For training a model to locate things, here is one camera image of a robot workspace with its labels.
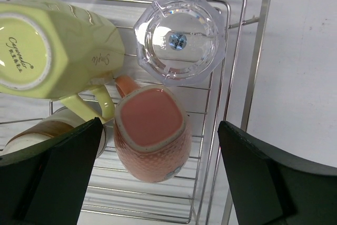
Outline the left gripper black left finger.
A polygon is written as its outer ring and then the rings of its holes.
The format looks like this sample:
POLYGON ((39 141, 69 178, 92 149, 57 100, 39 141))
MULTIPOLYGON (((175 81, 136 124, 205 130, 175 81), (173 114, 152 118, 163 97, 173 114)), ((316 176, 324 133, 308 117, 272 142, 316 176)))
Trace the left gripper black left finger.
POLYGON ((102 130, 94 118, 1 155, 1 224, 77 224, 102 130))

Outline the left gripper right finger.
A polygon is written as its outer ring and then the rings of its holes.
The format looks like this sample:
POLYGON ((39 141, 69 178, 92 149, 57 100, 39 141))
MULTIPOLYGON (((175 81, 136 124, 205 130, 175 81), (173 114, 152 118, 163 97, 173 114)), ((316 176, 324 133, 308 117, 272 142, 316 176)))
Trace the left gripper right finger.
POLYGON ((259 140, 230 122, 218 136, 239 224, 336 224, 336 168, 259 140))

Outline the brown metal-lined cup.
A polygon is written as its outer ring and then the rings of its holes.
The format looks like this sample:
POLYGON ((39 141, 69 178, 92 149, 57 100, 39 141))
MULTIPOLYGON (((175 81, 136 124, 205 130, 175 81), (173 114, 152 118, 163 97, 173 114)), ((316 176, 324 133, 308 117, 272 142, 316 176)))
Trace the brown metal-lined cup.
POLYGON ((51 116, 33 127, 11 138, 3 149, 3 154, 12 153, 48 139, 57 137, 82 125, 85 121, 66 107, 58 109, 51 116))

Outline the pink patterned ceramic mug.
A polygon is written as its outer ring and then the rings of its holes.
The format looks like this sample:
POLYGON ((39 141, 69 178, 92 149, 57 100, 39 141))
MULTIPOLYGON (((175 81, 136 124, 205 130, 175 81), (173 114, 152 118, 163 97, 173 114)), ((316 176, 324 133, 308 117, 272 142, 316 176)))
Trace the pink patterned ceramic mug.
POLYGON ((179 173, 192 146, 189 116, 161 84, 139 86, 128 75, 116 78, 121 96, 115 107, 117 155, 135 178, 162 182, 179 173))

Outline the pale yellow plastic mug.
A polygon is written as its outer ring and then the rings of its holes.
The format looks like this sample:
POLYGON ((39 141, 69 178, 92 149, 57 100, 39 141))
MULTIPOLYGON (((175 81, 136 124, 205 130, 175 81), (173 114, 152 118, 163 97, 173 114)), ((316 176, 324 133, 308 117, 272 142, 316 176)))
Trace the pale yellow plastic mug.
POLYGON ((85 121, 108 122, 106 88, 125 47, 105 17, 58 0, 1 2, 1 92, 60 101, 85 121))

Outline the large clear plastic tumbler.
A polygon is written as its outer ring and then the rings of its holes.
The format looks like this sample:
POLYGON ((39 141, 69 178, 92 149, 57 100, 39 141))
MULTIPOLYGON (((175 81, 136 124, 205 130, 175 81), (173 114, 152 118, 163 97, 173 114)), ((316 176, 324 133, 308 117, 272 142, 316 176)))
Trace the large clear plastic tumbler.
POLYGON ((153 0, 134 33, 139 66, 166 86, 199 84, 225 57, 225 18, 206 0, 153 0))

